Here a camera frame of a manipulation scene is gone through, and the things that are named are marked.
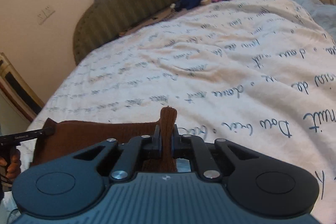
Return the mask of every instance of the human hand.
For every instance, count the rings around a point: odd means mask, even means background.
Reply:
[[[7,166],[7,162],[0,157],[0,166]],[[6,177],[13,181],[21,173],[20,151],[13,147],[10,151],[10,165],[7,168]]]

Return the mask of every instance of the brown garment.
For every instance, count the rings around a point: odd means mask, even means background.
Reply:
[[[31,166],[74,153],[108,138],[115,138],[119,143],[127,143],[136,136],[153,135],[158,124],[162,138],[162,157],[160,160],[145,161],[142,170],[176,172],[176,161],[171,155],[171,134],[176,116],[177,111],[174,108],[164,107],[157,122],[113,124],[64,121],[56,123],[48,118],[43,127],[55,127],[55,134],[37,139]]]

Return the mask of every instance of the brown knit cloth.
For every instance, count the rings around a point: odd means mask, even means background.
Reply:
[[[55,134],[37,139],[31,166],[71,154],[108,138],[115,138],[119,143],[127,143],[135,136],[153,135],[155,126],[158,124],[162,137],[162,158],[145,161],[142,170],[176,172],[176,162],[171,156],[171,135],[176,116],[177,111],[174,108],[164,107],[157,122],[113,124],[64,121],[56,123],[48,118],[43,127],[55,127]]]

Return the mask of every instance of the black panel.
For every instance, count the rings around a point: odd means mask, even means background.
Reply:
[[[20,96],[20,98],[36,113],[39,114],[42,108],[29,96],[29,94],[20,86],[18,81],[9,72],[6,74],[5,79]]]

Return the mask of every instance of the finger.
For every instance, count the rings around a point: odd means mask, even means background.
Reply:
[[[15,153],[13,154],[13,156],[11,157],[10,161],[11,161],[12,163],[14,163],[14,162],[19,162],[19,161],[20,161],[20,155],[21,155],[20,150],[17,150],[17,149],[16,149],[16,151],[15,151]]]
[[[16,170],[20,170],[21,162],[10,164],[7,168],[8,173],[14,173]]]
[[[0,166],[7,166],[7,162],[3,157],[0,157]]]
[[[10,180],[13,180],[15,179],[18,175],[20,175],[20,170],[17,170],[16,172],[14,173],[7,173],[6,177]]]

